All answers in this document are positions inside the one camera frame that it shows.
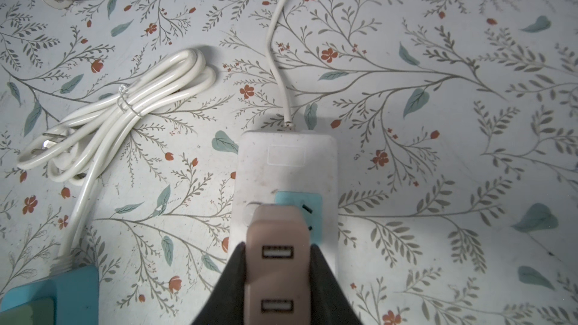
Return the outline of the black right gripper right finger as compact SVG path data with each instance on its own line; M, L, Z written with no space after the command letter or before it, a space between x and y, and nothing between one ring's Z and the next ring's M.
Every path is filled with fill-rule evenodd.
M310 247L311 324L361 324L321 249Z

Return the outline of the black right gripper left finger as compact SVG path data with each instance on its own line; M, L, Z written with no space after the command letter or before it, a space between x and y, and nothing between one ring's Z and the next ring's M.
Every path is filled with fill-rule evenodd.
M192 324L243 324L245 243L236 246L212 294Z

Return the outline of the pink plug adapter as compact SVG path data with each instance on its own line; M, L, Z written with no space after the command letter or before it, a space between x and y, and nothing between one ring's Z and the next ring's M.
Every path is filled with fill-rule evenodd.
M311 323L310 235L299 209L264 205L245 242L245 324Z

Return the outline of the light green plug adapter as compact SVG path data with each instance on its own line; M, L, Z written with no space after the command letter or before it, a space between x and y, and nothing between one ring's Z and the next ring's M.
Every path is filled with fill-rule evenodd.
M36 299L2 311L1 325L55 325L54 301Z

